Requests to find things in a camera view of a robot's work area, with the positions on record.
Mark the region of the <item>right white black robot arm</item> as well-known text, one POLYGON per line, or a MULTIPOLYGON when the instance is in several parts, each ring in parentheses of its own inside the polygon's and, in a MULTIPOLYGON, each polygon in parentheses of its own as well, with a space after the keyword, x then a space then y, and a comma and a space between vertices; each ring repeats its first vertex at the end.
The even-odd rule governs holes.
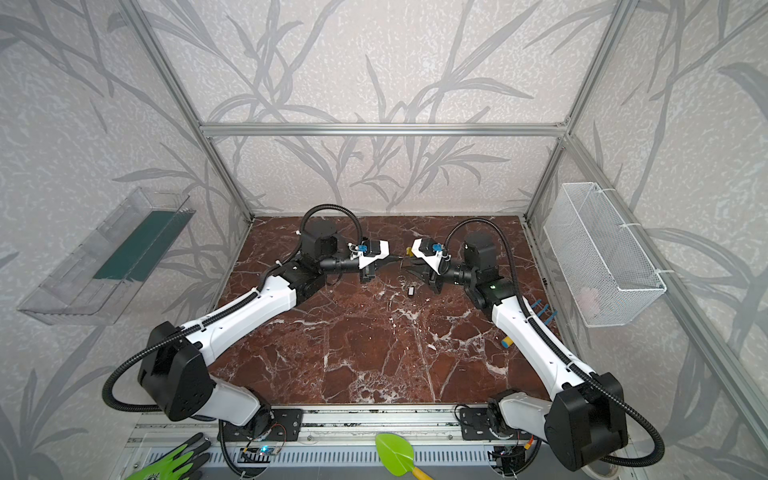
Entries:
POLYGON ((418 238, 410 248, 410 271, 438 293, 446 283, 463 288, 473 305, 509 337, 545 387, 545 400, 509 390, 492 398, 487 415, 491 431, 501 439, 525 431, 546 441, 570 471, 624 448, 628 443, 626 414, 610 400, 622 396, 610 374, 599 376, 599 392, 581 377, 592 368, 578 359, 530 310, 514 281, 501 275, 491 236, 472 232, 462 259, 450 259, 446 246, 418 238))

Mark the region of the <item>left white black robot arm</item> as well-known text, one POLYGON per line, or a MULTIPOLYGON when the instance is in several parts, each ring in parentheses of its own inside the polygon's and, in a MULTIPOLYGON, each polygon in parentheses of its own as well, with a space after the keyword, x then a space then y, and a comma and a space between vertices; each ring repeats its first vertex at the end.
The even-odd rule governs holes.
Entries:
POLYGON ((253 330, 311 298, 328 276, 357 274, 367 282, 397 259, 384 240, 342 245, 332 222, 311 221, 297 254, 267 274, 262 286, 178 328, 155 328, 139 382, 171 421, 202 416, 240 427, 265 422, 269 406, 247 388, 213 377, 210 365, 253 330))

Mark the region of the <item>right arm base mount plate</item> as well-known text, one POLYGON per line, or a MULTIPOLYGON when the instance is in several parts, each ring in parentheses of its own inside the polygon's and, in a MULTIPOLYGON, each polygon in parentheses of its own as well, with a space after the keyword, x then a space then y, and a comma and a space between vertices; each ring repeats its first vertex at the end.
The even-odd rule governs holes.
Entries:
POLYGON ((500 427, 492 426, 486 407, 458 404, 453 408, 453 415, 460 427, 463 440, 528 442, 532 438, 532 435, 525 430, 512 429, 503 433, 500 427))

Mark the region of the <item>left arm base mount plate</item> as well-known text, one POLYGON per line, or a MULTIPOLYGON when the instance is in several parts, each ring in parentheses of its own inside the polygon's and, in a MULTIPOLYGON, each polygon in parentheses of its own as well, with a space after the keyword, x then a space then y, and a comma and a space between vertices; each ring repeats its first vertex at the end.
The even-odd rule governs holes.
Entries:
POLYGON ((229 442, 275 441, 295 442, 302 427, 304 411, 296 408, 277 408, 269 412, 259 411, 245 426, 224 422, 218 440, 229 442))

